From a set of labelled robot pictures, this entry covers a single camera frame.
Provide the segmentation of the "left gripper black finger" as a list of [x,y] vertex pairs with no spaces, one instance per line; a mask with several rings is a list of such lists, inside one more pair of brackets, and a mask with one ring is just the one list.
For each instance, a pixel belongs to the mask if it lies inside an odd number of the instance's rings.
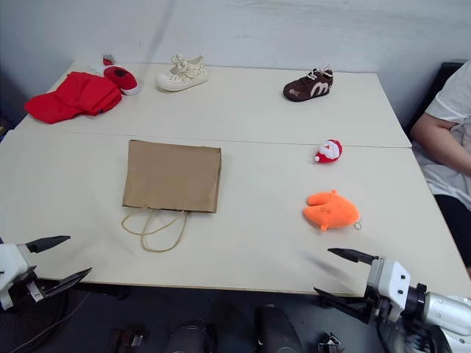
[[78,271],[75,274],[72,274],[65,279],[60,280],[56,285],[53,285],[50,288],[45,288],[42,291],[44,298],[52,298],[62,292],[67,291],[68,289],[74,287],[82,279],[84,279],[90,272],[92,268],[86,268],[85,270]]
[[41,253],[69,240],[70,238],[71,238],[70,236],[65,236],[65,235],[40,238],[37,240],[33,240],[31,242],[25,243],[25,247],[27,247],[31,253]]

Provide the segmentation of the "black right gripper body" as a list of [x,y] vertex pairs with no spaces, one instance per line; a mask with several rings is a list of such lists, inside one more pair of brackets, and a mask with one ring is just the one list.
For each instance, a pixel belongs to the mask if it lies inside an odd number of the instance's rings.
[[402,266],[379,257],[371,264],[366,284],[378,301],[378,317],[396,322],[402,313]]

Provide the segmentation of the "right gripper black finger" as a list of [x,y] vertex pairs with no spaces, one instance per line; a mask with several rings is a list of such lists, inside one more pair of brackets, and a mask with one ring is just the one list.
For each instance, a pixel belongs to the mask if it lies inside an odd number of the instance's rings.
[[334,308],[364,324],[370,321],[370,300],[359,296],[337,296],[324,290],[314,288],[319,297],[319,306]]
[[374,260],[379,259],[378,256],[366,254],[355,249],[329,248],[328,251],[354,263],[361,262],[371,265]]

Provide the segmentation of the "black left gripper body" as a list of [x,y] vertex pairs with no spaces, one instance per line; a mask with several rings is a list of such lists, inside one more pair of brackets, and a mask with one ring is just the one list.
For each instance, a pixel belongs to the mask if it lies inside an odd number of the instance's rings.
[[46,298],[44,289],[40,286],[38,276],[34,271],[17,278],[7,290],[7,311],[24,304],[37,304]]

